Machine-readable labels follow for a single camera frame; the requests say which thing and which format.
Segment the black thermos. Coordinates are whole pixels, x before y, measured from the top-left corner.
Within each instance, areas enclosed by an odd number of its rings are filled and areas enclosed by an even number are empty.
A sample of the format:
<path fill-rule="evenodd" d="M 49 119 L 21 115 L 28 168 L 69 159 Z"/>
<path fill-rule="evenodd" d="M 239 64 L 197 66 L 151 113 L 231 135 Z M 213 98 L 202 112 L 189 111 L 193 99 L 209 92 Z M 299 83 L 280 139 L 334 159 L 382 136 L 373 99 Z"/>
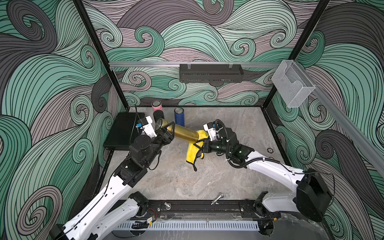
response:
<path fill-rule="evenodd" d="M 159 119 L 165 119 L 164 112 L 162 110 L 156 110 L 153 112 L 154 120 L 157 122 Z"/>

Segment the gold thermos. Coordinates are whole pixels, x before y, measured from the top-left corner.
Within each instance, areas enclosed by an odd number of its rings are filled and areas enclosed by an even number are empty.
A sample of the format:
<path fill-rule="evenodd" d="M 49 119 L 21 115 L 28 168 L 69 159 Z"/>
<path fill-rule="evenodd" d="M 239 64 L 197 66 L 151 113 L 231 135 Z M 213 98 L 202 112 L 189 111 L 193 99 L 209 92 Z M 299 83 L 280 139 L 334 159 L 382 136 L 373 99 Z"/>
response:
<path fill-rule="evenodd" d="M 175 122 L 169 122 L 165 119 L 158 119 L 156 121 L 156 131 L 161 128 L 166 128 L 172 135 L 181 140 L 189 143 L 195 143 L 199 140 L 199 134 L 197 131 L 189 130 L 183 126 L 177 125 Z"/>

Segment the blue thermos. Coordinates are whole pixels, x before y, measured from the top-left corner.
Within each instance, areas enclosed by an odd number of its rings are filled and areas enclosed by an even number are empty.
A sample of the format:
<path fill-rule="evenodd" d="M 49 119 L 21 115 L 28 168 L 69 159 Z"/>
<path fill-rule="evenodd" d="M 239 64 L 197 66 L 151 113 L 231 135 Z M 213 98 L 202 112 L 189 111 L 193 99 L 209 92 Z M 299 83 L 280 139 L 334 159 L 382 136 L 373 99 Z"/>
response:
<path fill-rule="evenodd" d="M 175 108 L 174 109 L 175 123 L 182 127 L 185 126 L 185 111 L 183 108 Z"/>

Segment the yellow grey cleaning cloth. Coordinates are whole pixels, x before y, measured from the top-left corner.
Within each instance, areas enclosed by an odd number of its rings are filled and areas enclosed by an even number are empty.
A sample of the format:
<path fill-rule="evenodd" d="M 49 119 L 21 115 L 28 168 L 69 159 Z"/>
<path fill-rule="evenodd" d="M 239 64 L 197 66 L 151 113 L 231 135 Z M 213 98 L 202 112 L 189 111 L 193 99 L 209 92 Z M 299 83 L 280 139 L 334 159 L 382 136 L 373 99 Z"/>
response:
<path fill-rule="evenodd" d="M 199 138 L 195 143 L 193 144 L 189 143 L 187 156 L 186 156 L 186 162 L 193 166 L 193 169 L 195 172 L 197 171 L 197 167 L 195 165 L 196 160 L 198 158 L 202 159 L 204 157 L 204 153 L 203 153 L 204 140 L 209 139 L 209 134 L 206 131 L 199 130 L 197 131 L 197 133 L 199 134 Z"/>

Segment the pink thermos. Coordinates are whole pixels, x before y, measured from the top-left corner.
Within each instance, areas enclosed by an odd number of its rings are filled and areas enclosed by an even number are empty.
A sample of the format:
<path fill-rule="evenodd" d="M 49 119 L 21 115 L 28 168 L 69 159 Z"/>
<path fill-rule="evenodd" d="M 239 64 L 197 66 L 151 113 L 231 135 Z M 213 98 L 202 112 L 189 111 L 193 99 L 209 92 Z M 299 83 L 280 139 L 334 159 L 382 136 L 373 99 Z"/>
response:
<path fill-rule="evenodd" d="M 154 100 L 152 102 L 152 109 L 153 109 L 154 112 L 162 111 L 163 110 L 162 102 L 159 101 L 159 100 Z"/>

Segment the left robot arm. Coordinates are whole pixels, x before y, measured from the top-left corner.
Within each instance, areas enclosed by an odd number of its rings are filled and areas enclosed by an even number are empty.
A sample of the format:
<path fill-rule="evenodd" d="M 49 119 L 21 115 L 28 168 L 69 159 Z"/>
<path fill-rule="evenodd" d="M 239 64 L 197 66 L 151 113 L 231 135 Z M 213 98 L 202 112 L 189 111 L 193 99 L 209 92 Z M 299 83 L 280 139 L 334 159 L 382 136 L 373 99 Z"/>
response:
<path fill-rule="evenodd" d="M 176 124 L 171 122 L 154 130 L 151 124 L 142 127 L 144 134 L 129 146 L 128 156 L 112 173 L 107 185 L 75 217 L 50 230 L 54 240 L 102 240 L 118 225 L 147 212 L 148 199 L 135 192 L 120 207 L 112 207 L 148 172 L 163 146 L 175 137 Z"/>

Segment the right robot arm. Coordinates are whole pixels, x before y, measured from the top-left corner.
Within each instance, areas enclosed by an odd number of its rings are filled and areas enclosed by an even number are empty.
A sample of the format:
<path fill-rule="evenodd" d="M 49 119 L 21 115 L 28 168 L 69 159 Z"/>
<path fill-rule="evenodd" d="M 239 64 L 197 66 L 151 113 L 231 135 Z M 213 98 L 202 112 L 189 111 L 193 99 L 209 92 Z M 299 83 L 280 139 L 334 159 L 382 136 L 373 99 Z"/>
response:
<path fill-rule="evenodd" d="M 265 193 L 258 204 L 268 212 L 296 212 L 314 221 L 322 222 L 333 195 L 321 173 L 314 169 L 297 169 L 280 161 L 268 158 L 253 148 L 239 143 L 230 129 L 213 131 L 194 143 L 198 153 L 225 155 L 229 164 L 236 169 L 250 169 L 259 172 L 287 187 L 283 194 Z"/>

